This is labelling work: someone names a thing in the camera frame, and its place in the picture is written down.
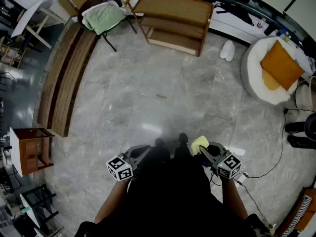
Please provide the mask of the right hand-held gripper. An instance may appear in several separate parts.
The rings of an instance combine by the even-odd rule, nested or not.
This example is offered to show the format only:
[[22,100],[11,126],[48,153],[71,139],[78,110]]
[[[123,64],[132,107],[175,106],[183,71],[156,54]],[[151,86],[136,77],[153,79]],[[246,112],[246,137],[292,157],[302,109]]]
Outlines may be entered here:
[[241,167],[241,161],[217,142],[209,141],[207,148],[200,146],[198,159],[203,166],[212,166],[216,176],[226,179],[235,177]]

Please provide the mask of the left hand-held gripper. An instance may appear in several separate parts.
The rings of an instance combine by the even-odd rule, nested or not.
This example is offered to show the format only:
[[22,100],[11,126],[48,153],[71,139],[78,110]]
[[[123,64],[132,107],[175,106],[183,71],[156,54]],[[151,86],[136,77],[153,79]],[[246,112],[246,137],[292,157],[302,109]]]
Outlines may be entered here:
[[138,145],[129,148],[125,153],[113,156],[106,162],[108,172],[117,181],[135,179],[134,171],[150,150],[150,145]]

